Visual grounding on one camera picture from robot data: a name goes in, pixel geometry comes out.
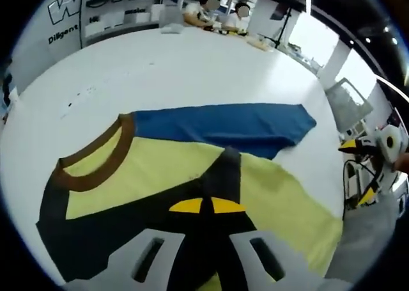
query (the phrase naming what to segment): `neckline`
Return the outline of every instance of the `neckline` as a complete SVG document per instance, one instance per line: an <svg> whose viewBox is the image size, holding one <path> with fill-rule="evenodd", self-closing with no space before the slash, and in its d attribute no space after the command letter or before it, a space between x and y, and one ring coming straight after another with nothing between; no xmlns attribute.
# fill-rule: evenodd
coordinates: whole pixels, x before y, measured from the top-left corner
<svg viewBox="0 0 409 291"><path fill-rule="evenodd" d="M122 131L118 143L108 159L99 168L90 174L79 177L71 176L64 170L106 144L120 128L122 128ZM125 160L134 138L134 132L135 125L132 114L120 114L118 119L88 146L73 155L58 159L51 179L58 187L63 187L69 191L86 192L98 187L111 177Z"/></svg>

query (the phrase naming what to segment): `window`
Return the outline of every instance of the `window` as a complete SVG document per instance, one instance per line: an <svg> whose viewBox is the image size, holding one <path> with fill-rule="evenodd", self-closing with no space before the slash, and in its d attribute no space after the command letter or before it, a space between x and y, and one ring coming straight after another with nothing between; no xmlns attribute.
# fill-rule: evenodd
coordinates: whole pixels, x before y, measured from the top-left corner
<svg viewBox="0 0 409 291"><path fill-rule="evenodd" d="M348 55L336 82L342 78L347 78L365 99L368 99L376 84L373 71L355 50Z"/></svg>
<svg viewBox="0 0 409 291"><path fill-rule="evenodd" d="M339 36L318 19L301 13L289 42L301 47L301 54L324 67L337 45Z"/></svg>

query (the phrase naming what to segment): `white box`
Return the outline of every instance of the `white box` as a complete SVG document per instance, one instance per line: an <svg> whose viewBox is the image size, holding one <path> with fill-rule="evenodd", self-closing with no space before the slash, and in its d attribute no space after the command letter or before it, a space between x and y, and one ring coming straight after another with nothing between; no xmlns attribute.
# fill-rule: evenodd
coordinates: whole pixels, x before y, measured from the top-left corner
<svg viewBox="0 0 409 291"><path fill-rule="evenodd" d="M104 22L106 28L114 28L123 24L125 11L110 12L101 15L101 21Z"/></svg>
<svg viewBox="0 0 409 291"><path fill-rule="evenodd" d="M105 24L102 21L93 22L85 26L85 37L102 32L105 29Z"/></svg>
<svg viewBox="0 0 409 291"><path fill-rule="evenodd" d="M137 13L135 17L135 22L140 24L143 22L149 22L151 18L151 13Z"/></svg>
<svg viewBox="0 0 409 291"><path fill-rule="evenodd" d="M160 12L164 9L164 4L153 4L151 7L151 21L159 21Z"/></svg>

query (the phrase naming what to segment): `white table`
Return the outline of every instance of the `white table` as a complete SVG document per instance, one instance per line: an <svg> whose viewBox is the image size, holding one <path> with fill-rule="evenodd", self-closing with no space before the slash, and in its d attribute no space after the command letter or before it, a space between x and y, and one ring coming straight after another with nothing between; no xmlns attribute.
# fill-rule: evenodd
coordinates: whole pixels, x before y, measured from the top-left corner
<svg viewBox="0 0 409 291"><path fill-rule="evenodd" d="M63 119L64 105L99 88ZM41 266L63 280L35 223L58 157L99 136L118 113L232 103L303 104L317 126L274 159L335 216L343 213L342 154L336 125L316 77L279 51L240 38L187 28L182 35L141 31L111 38L55 64L20 96L0 143L3 196L15 226Z"/></svg>

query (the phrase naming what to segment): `yellow part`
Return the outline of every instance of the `yellow part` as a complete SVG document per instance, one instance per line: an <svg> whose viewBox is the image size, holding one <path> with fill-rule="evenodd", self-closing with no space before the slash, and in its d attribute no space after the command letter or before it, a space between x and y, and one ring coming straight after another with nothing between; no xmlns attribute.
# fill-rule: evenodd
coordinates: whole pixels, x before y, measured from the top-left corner
<svg viewBox="0 0 409 291"><path fill-rule="evenodd" d="M188 213L200 213L200 206L202 204L202 198L194 198L193 200L183 200L173 205L169 211L172 212L188 212Z"/></svg>
<svg viewBox="0 0 409 291"><path fill-rule="evenodd" d="M231 200L223 200L222 198L212 197L213 209L215 213L232 213L243 212L245 208Z"/></svg>
<svg viewBox="0 0 409 291"><path fill-rule="evenodd" d="M81 176L101 166L115 139L65 170ZM134 138L122 165L103 184L83 193L70 191L66 218L124 205L188 182L202 175L222 151L202 143ZM310 270L324 275L341 238L342 219L312 199L296 178L273 161L242 153L240 173L239 207L246 209L256 228L274 232L302 253ZM230 207L223 201L216 204L218 211ZM220 282L215 276L199 290L221 290Z"/></svg>
<svg viewBox="0 0 409 291"><path fill-rule="evenodd" d="M356 148L356 147L357 147L357 142L354 139L351 139L349 141L346 141L344 144L342 144L339 149Z"/></svg>
<svg viewBox="0 0 409 291"><path fill-rule="evenodd" d="M362 199L359 201L358 206L363 204L363 203L367 203L369 200L371 200L372 198L374 198L375 196L375 192L373 191L373 189L370 187L368 189L368 191L366 192L366 194L364 195L364 197L362 197Z"/></svg>

